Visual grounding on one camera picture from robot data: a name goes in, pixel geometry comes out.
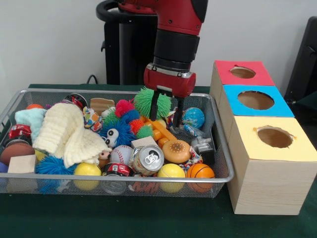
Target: can pull tab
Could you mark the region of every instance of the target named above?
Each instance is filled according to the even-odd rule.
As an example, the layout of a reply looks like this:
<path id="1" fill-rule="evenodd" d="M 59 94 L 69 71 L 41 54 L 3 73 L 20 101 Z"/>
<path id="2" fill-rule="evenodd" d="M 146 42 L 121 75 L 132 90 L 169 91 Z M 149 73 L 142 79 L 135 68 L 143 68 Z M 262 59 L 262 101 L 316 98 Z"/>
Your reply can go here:
<path id="1" fill-rule="evenodd" d="M 157 159 L 158 159 L 158 157 L 156 155 L 149 154 L 147 157 L 145 157 L 144 161 L 146 164 L 150 165 Z"/>

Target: metal basket rim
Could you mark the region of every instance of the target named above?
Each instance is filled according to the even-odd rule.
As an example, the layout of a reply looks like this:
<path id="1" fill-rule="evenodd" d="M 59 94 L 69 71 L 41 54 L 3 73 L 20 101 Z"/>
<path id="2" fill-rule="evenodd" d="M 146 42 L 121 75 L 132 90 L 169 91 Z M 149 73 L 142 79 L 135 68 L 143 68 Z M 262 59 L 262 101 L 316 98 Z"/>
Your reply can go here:
<path id="1" fill-rule="evenodd" d="M 113 93 L 117 94 L 137 94 L 136 91 L 110 91 L 110 90 L 83 90 L 83 89 L 47 89 L 47 88 L 26 88 L 19 90 L 15 93 L 15 95 L 10 100 L 9 104 L 5 107 L 3 112 L 0 115 L 0 123 L 4 120 L 5 116 L 7 116 L 8 112 L 12 109 L 13 105 L 20 98 L 22 100 L 21 95 L 24 95 L 28 92 L 42 92 L 42 93 Z M 152 178 L 152 177 L 112 177 L 112 176 L 78 176 L 78 175 L 40 175 L 40 174 L 8 174 L 8 173 L 0 173 L 0 178 L 13 178 L 13 179 L 69 179 L 69 180 L 100 180 L 100 181 L 131 181 L 131 182 L 185 182 L 185 183 L 225 183 L 229 182 L 234 177 L 234 170 L 232 165 L 231 156 L 229 153 L 229 149 L 226 144 L 226 140 L 224 137 L 224 132 L 222 129 L 219 112 L 215 103 L 214 98 L 205 93 L 192 93 L 190 96 L 199 96 L 206 97 L 211 101 L 212 110 L 215 117 L 216 127 L 219 133 L 221 146 L 224 152 L 224 157 L 228 169 L 228 176 L 225 178 Z"/>

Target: cream knit fabric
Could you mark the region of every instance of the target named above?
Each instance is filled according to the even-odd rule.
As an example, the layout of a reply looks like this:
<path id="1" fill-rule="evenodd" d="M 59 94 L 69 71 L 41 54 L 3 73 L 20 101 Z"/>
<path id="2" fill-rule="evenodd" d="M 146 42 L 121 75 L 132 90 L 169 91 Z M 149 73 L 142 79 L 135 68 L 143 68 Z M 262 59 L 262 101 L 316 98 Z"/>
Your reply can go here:
<path id="1" fill-rule="evenodd" d="M 81 162 L 98 164 L 98 154 L 111 151 L 98 134 L 84 128 L 80 109 L 65 103 L 55 104 L 46 112 L 33 148 L 63 158 L 66 168 Z"/>

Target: orange basketball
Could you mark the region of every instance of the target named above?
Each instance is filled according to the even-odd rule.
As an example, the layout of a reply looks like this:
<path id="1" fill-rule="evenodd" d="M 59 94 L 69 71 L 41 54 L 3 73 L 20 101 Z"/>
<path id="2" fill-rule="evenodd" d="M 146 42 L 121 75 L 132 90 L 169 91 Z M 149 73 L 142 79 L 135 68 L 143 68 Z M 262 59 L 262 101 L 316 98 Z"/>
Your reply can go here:
<path id="1" fill-rule="evenodd" d="M 208 165 L 195 164 L 189 168 L 186 177 L 212 179 L 214 178 L 214 172 Z M 212 188 L 213 183 L 189 183 L 188 186 L 196 192 L 208 192 Z"/>
<path id="2" fill-rule="evenodd" d="M 44 108 L 44 107 L 41 106 L 40 104 L 31 104 L 31 105 L 28 105 L 26 109 L 28 110 L 33 108 Z"/>

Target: red robot arm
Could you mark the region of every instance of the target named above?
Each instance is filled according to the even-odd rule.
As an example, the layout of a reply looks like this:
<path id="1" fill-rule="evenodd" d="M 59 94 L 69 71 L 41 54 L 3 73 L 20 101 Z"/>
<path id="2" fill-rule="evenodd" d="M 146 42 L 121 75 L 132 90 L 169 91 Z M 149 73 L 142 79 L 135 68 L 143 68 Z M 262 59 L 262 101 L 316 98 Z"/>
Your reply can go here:
<path id="1" fill-rule="evenodd" d="M 190 72 L 195 59 L 199 32 L 208 0 L 119 0 L 120 4 L 150 7 L 158 15 L 158 31 L 154 62 L 144 72 L 144 83 L 154 89 L 151 120 L 156 119 L 160 93 L 178 99 L 178 111 L 173 124 L 179 126 L 184 98 L 193 91 L 196 74 Z"/>

